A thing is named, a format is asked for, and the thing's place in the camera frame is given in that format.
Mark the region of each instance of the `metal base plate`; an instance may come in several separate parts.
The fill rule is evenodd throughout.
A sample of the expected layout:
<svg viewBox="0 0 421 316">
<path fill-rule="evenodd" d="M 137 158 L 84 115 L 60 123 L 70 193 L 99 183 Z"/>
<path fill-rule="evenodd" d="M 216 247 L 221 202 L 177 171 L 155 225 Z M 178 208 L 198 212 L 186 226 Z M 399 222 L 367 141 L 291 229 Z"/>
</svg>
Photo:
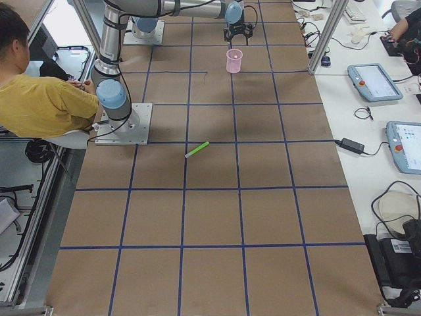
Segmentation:
<svg viewBox="0 0 421 316">
<path fill-rule="evenodd" d="M 123 135 L 111 133 L 95 139 L 97 145 L 147 145 L 149 136 L 149 126 L 152 117 L 152 103 L 132 103 L 132 109 L 139 115 L 139 126 L 134 127 Z M 103 113 L 101 120 L 108 120 L 106 112 Z M 111 132 L 108 124 L 101 125 L 97 135 L 103 135 Z"/>
<path fill-rule="evenodd" d="M 124 36 L 124 45 L 162 45 L 162 38 L 164 37 L 164 25 L 165 22 L 159 20 L 157 27 L 155 28 L 155 34 L 153 34 L 153 36 L 151 36 L 150 38 L 135 38 L 131 32 L 128 32 Z M 132 29 L 131 21 L 129 21 L 127 29 Z"/>
</svg>

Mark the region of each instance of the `keyboard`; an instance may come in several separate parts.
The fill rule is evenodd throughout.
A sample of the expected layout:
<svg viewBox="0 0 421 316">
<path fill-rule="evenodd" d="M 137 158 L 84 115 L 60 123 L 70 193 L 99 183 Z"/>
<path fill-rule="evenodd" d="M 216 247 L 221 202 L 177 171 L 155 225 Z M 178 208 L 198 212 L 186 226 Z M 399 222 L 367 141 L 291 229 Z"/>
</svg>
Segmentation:
<svg viewBox="0 0 421 316">
<path fill-rule="evenodd" d="M 365 15 L 355 5 L 354 0 L 349 0 L 348 5 L 345 7 L 343 15 L 350 24 L 365 23 L 367 21 Z"/>
</svg>

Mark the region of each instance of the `chair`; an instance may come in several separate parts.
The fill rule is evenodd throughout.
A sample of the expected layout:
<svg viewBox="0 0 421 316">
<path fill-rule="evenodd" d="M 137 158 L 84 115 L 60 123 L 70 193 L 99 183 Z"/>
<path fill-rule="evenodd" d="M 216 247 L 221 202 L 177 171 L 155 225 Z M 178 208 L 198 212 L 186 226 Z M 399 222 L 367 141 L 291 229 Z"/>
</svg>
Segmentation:
<svg viewBox="0 0 421 316">
<path fill-rule="evenodd" d="M 388 13 L 392 13 L 392 17 L 396 23 L 407 17 L 410 13 L 421 7 L 421 1 L 417 0 L 396 0 L 392 2 L 390 10 L 387 10 L 383 15 L 384 18 Z"/>
<path fill-rule="evenodd" d="M 52 144 L 64 148 L 86 149 L 89 134 L 83 130 L 71 130 L 62 136 L 44 139 Z"/>
</svg>

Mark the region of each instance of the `power adapter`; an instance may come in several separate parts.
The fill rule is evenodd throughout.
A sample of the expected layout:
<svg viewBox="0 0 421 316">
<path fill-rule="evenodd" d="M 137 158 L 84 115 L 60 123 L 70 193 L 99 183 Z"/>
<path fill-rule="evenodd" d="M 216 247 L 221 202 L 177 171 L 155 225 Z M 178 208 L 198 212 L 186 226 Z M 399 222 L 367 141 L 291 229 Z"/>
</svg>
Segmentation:
<svg viewBox="0 0 421 316">
<path fill-rule="evenodd" d="M 349 140 L 348 138 L 342 138 L 342 140 L 334 140 L 334 142 L 340 148 L 352 151 L 353 153 L 357 153 L 359 155 L 364 153 L 364 145 Z"/>
</svg>

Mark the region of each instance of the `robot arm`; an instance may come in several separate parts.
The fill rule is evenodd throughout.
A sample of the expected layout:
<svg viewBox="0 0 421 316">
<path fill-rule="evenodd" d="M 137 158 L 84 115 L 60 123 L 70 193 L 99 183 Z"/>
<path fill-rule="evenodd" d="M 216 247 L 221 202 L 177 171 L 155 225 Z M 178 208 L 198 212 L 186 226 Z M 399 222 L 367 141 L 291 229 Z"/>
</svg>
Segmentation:
<svg viewBox="0 0 421 316">
<path fill-rule="evenodd" d="M 242 0 L 103 1 L 105 3 L 105 15 L 100 56 L 94 64 L 91 78 L 95 87 L 97 87 L 98 98 L 108 114 L 111 130 L 115 130 L 116 134 L 130 131 L 139 120 L 132 113 L 132 104 L 120 83 L 118 66 L 130 16 L 146 20 L 145 23 L 140 22 L 139 25 L 140 27 L 143 25 L 148 30 L 154 23 L 152 20 L 157 20 L 158 17 L 166 15 L 225 18 L 229 24 L 224 29 L 226 41 L 231 42 L 232 38 L 238 34 L 244 35 L 246 39 L 253 35 L 253 27 L 244 23 Z"/>
</svg>

